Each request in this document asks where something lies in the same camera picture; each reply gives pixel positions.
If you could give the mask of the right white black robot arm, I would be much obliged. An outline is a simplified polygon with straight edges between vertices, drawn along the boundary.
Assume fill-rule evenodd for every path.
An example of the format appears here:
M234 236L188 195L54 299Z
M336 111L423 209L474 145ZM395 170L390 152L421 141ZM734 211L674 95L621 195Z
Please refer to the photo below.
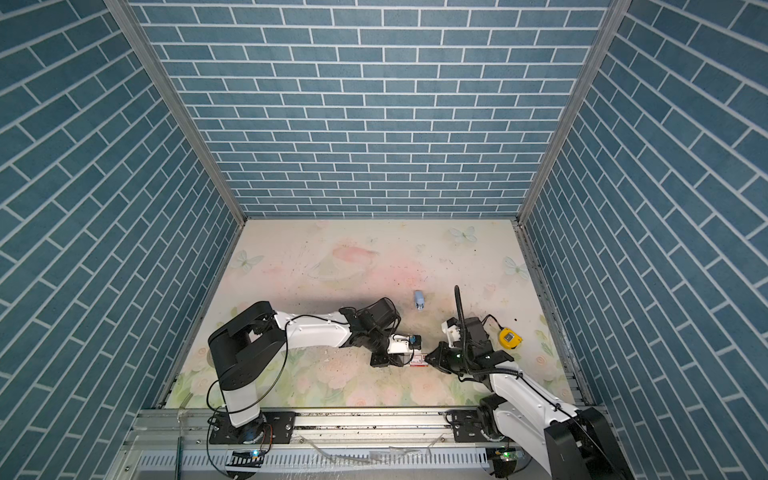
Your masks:
M477 317L448 319L447 339L426 363L491 394L478 407L484 435L516 442L554 479L631 479L609 422L597 409L576 407L547 391L504 350L496 350Z

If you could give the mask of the yellow tape measure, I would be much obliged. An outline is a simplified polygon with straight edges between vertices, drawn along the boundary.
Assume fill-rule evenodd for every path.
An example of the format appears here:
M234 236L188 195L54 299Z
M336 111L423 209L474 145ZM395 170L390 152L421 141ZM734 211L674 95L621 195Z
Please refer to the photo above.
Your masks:
M508 350L514 350L522 343L522 337L509 328L503 328L498 339L501 346Z

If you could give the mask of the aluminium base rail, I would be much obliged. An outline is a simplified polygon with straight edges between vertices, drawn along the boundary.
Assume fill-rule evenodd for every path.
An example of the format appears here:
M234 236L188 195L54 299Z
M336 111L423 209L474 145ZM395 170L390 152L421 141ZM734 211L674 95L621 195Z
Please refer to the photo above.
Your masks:
M458 443L445 415L476 407L267 408L253 423L233 427L224 414L203 409L143 410L126 439L131 447L185 447L214 450L311 446L414 447L519 446L507 441Z

